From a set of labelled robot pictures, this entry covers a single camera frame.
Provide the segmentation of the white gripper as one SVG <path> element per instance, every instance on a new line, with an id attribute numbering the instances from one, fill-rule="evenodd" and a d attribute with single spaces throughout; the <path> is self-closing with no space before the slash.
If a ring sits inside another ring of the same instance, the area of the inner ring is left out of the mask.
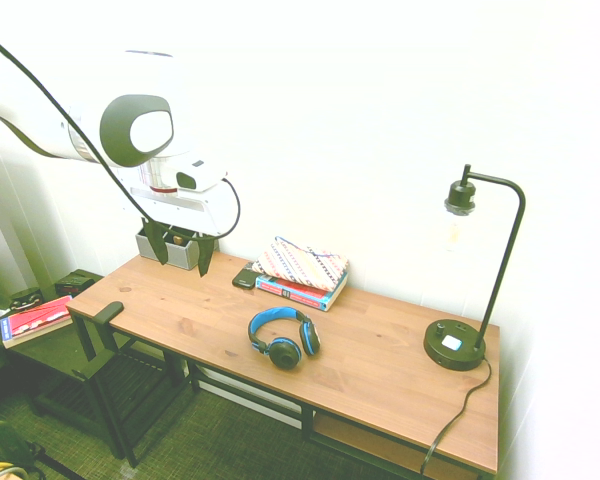
<path id="1" fill-rule="evenodd" d="M 178 190 L 176 193 L 159 193 L 142 183 L 139 171 L 115 171 L 115 174 L 136 203 L 152 218 L 143 219 L 143 230 L 162 265 L 168 262 L 169 253 L 160 223 L 213 236 L 225 234 L 234 226 L 234 192 L 225 181 L 203 192 Z M 216 240 L 201 237 L 196 243 L 199 249 L 198 271 L 204 277 L 209 271 Z"/>

